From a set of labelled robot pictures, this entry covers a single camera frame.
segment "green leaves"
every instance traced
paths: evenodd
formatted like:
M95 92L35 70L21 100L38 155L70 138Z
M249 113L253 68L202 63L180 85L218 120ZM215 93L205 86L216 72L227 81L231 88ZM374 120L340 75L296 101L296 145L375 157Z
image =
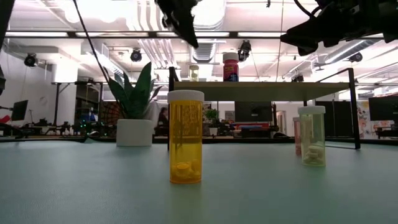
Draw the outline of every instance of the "green leaves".
M114 74L114 79L120 86L123 86L123 80L118 74Z
M159 91L160 91L160 89L161 89L162 87L163 87L163 86L159 86L159 87L156 88L154 94L152 95L152 97L150 98L149 101L151 101L153 98L155 98L155 97L157 96L157 94L159 93Z
M119 100L120 104L122 104L124 112L130 117L130 114L134 114L134 109L130 104L129 98L126 95L123 87L113 80L112 78L109 79L109 88L115 99Z
M124 91L126 92L127 96L130 96L134 87L132 87L129 77L125 73L123 73L123 78L124 78Z
M141 94L148 101L150 95L150 71L152 64L149 62L142 69L141 74L138 77L136 87L133 90L135 94Z
M129 77L125 73L123 74L124 84L118 75L115 75L116 81L109 79L109 88L114 97L122 104L122 109L128 119L142 119L148 103L157 96L162 88L162 86L157 87L152 97L149 98L155 84L155 80L150 80L151 66L150 62L145 65L135 87L131 85Z

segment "bottle label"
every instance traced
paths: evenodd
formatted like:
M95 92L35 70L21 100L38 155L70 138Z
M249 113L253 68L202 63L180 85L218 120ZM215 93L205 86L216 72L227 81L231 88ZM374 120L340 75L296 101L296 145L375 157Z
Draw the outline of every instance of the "bottle label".
M224 66L224 82L238 82L238 65L235 66Z

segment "person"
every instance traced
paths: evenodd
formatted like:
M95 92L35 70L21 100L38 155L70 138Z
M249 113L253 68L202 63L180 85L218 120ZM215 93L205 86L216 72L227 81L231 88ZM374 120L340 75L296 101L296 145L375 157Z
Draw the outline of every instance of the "person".
M169 119L167 119L168 115L169 115L168 109L166 107L163 107L160 110L159 118L157 120L157 125L158 126L168 126L169 125Z

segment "black cable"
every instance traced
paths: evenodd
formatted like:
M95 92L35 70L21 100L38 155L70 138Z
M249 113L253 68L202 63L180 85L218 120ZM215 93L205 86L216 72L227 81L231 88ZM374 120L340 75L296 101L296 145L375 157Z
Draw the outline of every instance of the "black cable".
M100 60L98 59L97 53L96 53L96 51L95 51L95 49L94 49L94 45L93 45L93 43L92 43L92 41L91 41L90 36L88 35L88 31L87 31L86 25L85 25L85 23L83 22L83 18L82 18L81 14L80 14L79 7L77 6L77 1L76 1L76 0L73 0L73 3L75 4L76 12L77 12L77 14L78 14L78 16L79 16L79 20L80 20L81 26L83 27L83 30L84 30L84 32L85 32L85 34L86 34L88 43L90 44L91 50L93 51L93 55L94 55L94 57L95 57L95 60L97 61L97 64L98 64L99 68L101 69L102 74L103 74L104 77L105 77L106 83L107 83L108 86L109 86L109 79L110 79L109 73L108 73L108 71L101 65ZM115 97L115 100L116 100L116 103L119 105L119 107L120 107L120 109L121 109L121 111L122 111L123 116L126 117L126 115L125 115L125 113L124 113L124 108L123 108L122 104L119 102L119 100L118 100L116 97Z
M99 68L101 69L102 74L103 74L104 77L105 77L106 83L109 85L109 79L108 79L108 77L107 77L106 74L105 74L105 71L104 71L104 69L103 69L103 66L101 65L100 60L98 59L97 53L96 53L96 51L95 51L95 49L94 49L94 45L93 45L93 43L92 43L92 41L91 41L91 38L90 38L90 36L88 35L87 29L86 29L86 25L85 25L85 23L83 22L83 18L81 17L79 7L77 6L77 1L76 1L76 0L73 0L73 3L75 4L76 12L77 12L77 14L78 14L78 16L79 16L79 20L80 20L81 26L83 27L83 30L85 31L85 34L86 34L86 36L87 36L87 40L88 40L88 43L90 44L91 50L93 51L93 55L94 55L94 57L95 57L95 59L96 59L96 61L97 61L97 63L98 63Z
M306 13L307 16L309 16L311 19L315 18L315 16L313 14L311 14L310 12L308 12L300 3L299 0L294 0L294 3L296 3L297 7L299 9L301 9L301 11L303 11L304 13Z
M315 16L315 13L317 13L320 9L321 9L321 7L320 7L320 6L317 6L315 9L313 9L313 11L311 12L311 14L312 14L313 16Z

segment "spotlight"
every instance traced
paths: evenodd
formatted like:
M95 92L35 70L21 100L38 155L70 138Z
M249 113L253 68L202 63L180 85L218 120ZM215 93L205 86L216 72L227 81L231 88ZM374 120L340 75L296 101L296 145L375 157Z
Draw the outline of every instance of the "spotlight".
M244 40L238 50L239 61L244 62L250 56L249 54L250 51L251 51L250 41Z
M304 77L302 74L298 74L292 77L292 82L304 82Z
M360 62L362 61L363 56L361 53L356 53L354 55L352 55L351 57L348 58L348 60L352 63L352 62Z
M27 54L27 57L24 60L24 64L30 68L34 68L37 66L37 58L35 53Z
M142 59L141 49L133 49L133 50L132 50L132 53L131 53L131 56L130 56L130 59L131 59L133 62L139 62L139 61L141 61L141 59Z

